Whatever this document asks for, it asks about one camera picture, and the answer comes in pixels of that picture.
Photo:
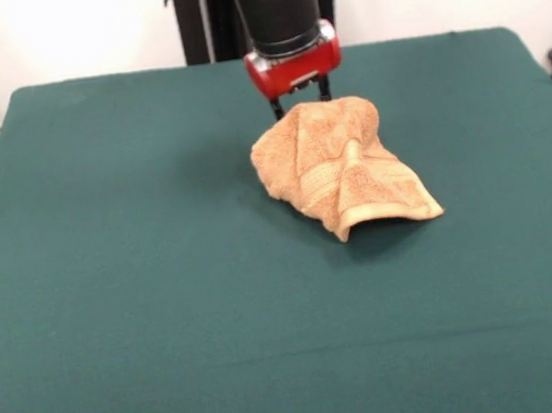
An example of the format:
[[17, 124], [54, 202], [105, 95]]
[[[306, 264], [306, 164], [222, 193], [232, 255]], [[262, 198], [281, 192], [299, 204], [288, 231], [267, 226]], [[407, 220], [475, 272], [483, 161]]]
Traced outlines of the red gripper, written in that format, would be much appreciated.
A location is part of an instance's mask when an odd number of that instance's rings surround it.
[[323, 38], [307, 51], [283, 59], [270, 59], [256, 51], [245, 55], [243, 62], [255, 87], [269, 101], [275, 120], [285, 116], [280, 97], [316, 82], [320, 101], [330, 101], [328, 74], [341, 63], [337, 36]]

